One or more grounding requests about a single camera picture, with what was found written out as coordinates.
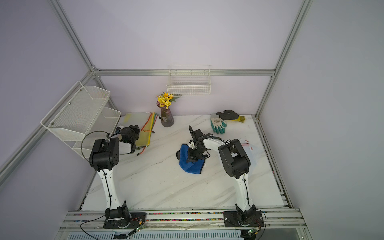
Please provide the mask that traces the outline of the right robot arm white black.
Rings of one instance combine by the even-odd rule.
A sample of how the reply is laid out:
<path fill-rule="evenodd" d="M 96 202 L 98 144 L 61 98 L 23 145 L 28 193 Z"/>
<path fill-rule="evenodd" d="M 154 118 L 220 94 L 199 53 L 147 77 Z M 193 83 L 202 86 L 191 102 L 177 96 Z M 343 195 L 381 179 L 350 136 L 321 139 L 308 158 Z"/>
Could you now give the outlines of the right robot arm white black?
<path fill-rule="evenodd" d="M 235 179 L 236 211 L 241 217 L 253 216 L 258 211 L 252 203 L 247 181 L 251 160 L 238 139 L 223 140 L 213 134 L 203 134 L 201 130 L 193 130 L 189 126 L 192 139 L 184 145 L 185 152 L 180 153 L 180 158 L 186 160 L 186 164 L 204 163 L 211 155 L 209 151 L 218 153 L 219 161 L 229 177 Z"/>

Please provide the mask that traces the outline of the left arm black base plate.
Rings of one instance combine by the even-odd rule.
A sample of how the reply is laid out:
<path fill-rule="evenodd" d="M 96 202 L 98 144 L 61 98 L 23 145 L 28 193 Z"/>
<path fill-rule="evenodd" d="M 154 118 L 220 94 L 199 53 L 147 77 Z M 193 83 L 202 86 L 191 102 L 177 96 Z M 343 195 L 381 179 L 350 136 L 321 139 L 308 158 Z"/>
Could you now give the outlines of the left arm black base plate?
<path fill-rule="evenodd" d="M 143 225 L 147 214 L 145 212 L 131 212 L 130 220 L 105 220 L 103 229 L 136 229 Z"/>

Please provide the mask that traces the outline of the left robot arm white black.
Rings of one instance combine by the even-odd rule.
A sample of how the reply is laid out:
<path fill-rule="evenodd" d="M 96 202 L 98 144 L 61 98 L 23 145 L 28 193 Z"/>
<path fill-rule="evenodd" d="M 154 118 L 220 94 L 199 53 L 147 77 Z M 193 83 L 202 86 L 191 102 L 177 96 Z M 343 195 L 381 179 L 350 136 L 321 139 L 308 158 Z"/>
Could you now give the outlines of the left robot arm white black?
<path fill-rule="evenodd" d="M 126 148 L 126 155 L 133 154 L 136 150 L 136 141 L 140 137 L 140 128 L 137 125 L 117 127 L 117 133 L 106 133 L 106 139 L 97 139 L 90 153 L 90 166 L 99 175 L 104 193 L 106 195 L 105 217 L 107 223 L 129 223 L 132 216 L 126 201 L 119 197 L 120 192 L 115 180 L 114 167 L 120 161 L 120 144 Z"/>

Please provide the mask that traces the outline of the clear white mesh document bag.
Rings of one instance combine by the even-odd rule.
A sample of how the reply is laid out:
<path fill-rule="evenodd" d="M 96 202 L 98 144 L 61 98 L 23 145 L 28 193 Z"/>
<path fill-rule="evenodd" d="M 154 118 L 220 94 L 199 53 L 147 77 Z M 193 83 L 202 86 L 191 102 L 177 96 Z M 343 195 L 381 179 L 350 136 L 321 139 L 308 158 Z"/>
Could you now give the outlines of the clear white mesh document bag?
<path fill-rule="evenodd" d="M 240 139 L 240 143 L 242 147 L 244 148 L 247 156 L 250 159 L 251 165 L 249 167 L 250 174 L 252 174 L 258 164 L 258 160 L 261 155 L 261 151 L 258 147 L 251 144 L 248 140 Z"/>

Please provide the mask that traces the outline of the blue microfiber cleaning cloth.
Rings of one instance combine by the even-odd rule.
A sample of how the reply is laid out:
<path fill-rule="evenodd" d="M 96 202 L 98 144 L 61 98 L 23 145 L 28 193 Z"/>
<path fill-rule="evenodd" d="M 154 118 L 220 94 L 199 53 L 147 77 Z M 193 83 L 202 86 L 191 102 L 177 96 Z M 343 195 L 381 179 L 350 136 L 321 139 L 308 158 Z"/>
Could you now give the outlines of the blue microfiber cleaning cloth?
<path fill-rule="evenodd" d="M 179 160 L 179 166 L 189 174 L 200 175 L 202 173 L 203 167 L 206 160 L 189 160 L 189 150 L 190 147 L 186 144 L 182 144 L 180 150 L 177 151 L 176 157 Z"/>

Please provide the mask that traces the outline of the red zipper mesh document bag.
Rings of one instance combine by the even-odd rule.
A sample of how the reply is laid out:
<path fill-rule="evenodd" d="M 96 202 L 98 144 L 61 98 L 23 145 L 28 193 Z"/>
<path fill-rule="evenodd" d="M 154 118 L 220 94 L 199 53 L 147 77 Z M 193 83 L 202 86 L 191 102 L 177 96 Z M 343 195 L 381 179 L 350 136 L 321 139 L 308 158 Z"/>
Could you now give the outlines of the red zipper mesh document bag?
<path fill-rule="evenodd" d="M 137 156 L 141 155 L 145 149 L 150 145 L 151 136 L 155 133 L 153 128 L 156 124 L 158 115 L 156 113 L 150 113 L 150 116 L 144 126 L 141 128 L 140 137 L 137 141 Z"/>

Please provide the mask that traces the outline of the yellow mesh document bag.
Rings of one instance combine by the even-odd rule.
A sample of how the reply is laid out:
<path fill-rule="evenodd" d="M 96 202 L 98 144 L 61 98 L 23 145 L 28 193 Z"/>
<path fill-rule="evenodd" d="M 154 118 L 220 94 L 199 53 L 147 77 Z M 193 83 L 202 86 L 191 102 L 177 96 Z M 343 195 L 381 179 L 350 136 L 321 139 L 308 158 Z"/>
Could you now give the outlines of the yellow mesh document bag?
<path fill-rule="evenodd" d="M 157 114 L 153 112 L 129 113 L 120 118 L 118 127 L 129 127 L 130 125 L 138 125 L 140 129 L 140 134 L 139 139 L 136 141 L 136 146 L 137 149 L 142 149 L 150 145 L 151 135 L 153 133 L 153 128 L 156 119 Z"/>

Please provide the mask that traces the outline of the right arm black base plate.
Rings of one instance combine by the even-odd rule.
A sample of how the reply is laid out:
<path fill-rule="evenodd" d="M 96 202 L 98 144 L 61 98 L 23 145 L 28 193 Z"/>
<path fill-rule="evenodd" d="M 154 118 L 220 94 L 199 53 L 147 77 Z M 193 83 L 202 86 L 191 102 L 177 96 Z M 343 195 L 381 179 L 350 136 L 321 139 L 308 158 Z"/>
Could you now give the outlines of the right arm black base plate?
<path fill-rule="evenodd" d="M 225 211 L 225 227 L 264 227 L 265 222 L 262 213 L 257 210 Z"/>

